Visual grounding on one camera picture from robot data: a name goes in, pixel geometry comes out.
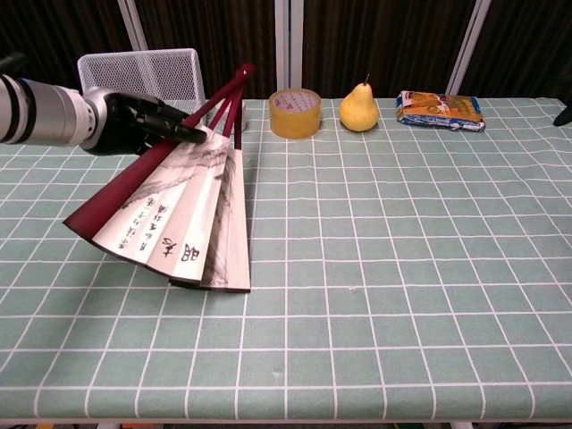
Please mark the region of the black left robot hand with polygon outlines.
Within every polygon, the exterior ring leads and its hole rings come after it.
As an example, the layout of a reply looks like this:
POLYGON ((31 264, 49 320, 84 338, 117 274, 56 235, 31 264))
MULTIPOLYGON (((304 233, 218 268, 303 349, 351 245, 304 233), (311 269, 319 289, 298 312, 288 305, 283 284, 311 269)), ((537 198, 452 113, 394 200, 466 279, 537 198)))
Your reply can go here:
POLYGON ((162 139, 202 144, 207 134, 183 123, 189 115, 157 97, 109 88, 91 88, 83 99, 96 127, 80 147, 94 156, 142 155, 162 139))

